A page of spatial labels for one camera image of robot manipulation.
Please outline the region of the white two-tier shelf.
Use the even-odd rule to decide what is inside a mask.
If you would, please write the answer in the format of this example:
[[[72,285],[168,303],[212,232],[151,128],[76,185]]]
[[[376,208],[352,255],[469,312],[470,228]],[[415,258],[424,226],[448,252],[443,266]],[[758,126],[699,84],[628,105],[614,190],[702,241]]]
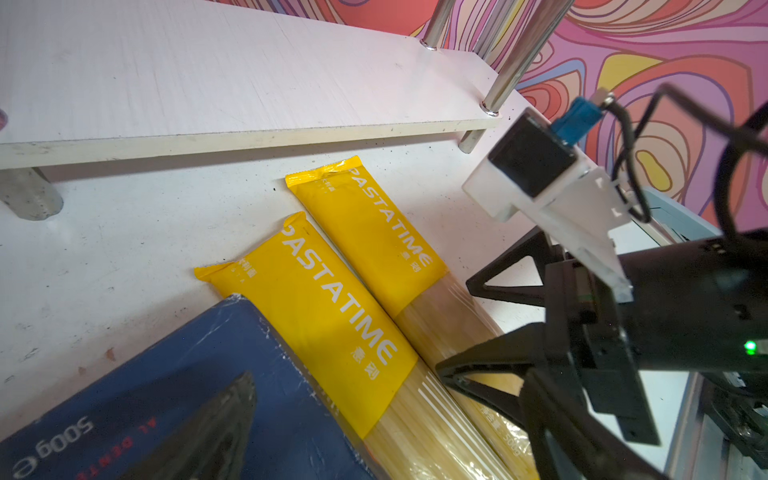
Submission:
[[[43,168],[494,127],[570,3],[541,1],[495,80],[469,52],[209,1],[5,1],[1,200],[59,213]]]

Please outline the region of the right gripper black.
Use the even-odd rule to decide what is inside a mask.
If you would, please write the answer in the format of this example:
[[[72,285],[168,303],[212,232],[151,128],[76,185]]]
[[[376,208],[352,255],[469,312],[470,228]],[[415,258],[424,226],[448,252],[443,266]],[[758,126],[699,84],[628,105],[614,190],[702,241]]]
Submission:
[[[632,442],[659,436],[640,375],[697,372],[748,398],[767,397],[767,234],[713,237],[620,258],[632,298],[612,290],[534,227],[466,281],[477,298],[544,306],[550,365],[568,392],[618,422]],[[545,324],[530,323],[436,365],[449,389],[522,429],[542,429],[537,391],[518,395],[473,380],[524,378],[544,362]]]

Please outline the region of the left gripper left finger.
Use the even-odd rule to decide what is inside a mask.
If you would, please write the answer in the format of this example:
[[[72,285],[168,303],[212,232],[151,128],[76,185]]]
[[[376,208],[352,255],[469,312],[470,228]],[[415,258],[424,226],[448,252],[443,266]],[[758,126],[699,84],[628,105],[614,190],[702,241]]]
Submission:
[[[244,372],[195,411],[123,479],[239,479],[257,394]]]

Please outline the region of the blue Barilla rigatoni box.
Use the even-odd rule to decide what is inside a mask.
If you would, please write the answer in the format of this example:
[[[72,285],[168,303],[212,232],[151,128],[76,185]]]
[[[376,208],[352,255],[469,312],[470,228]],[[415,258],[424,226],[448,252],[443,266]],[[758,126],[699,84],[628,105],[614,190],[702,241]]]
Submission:
[[[377,479],[298,357],[231,296],[1,444],[5,479],[123,479],[244,372],[257,394],[239,479]]]

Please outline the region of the yellow Pastatime bag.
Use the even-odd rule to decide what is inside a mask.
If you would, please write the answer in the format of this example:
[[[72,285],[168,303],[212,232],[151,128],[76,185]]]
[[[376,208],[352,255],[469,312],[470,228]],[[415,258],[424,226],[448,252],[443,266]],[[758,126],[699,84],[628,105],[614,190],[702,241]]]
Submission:
[[[499,337],[358,158],[290,174],[286,185],[418,353],[367,446],[394,479],[534,479],[525,432],[442,385],[437,365]]]
[[[507,479],[510,470],[304,213],[238,260],[198,267],[251,301],[344,430],[389,479]]]

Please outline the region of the grey white stapler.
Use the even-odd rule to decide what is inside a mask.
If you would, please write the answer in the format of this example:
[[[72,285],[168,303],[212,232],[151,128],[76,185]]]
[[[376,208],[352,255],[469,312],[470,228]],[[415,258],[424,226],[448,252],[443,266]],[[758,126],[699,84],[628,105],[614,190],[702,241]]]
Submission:
[[[653,187],[643,187],[652,219],[636,224],[658,245],[667,246],[713,238],[721,231]]]

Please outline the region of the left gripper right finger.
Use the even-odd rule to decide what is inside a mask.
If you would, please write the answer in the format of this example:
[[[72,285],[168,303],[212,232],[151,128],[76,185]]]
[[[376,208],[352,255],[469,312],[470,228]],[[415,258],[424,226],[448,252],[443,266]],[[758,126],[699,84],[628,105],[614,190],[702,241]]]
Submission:
[[[664,479],[555,382],[527,372],[519,403],[542,479]]]

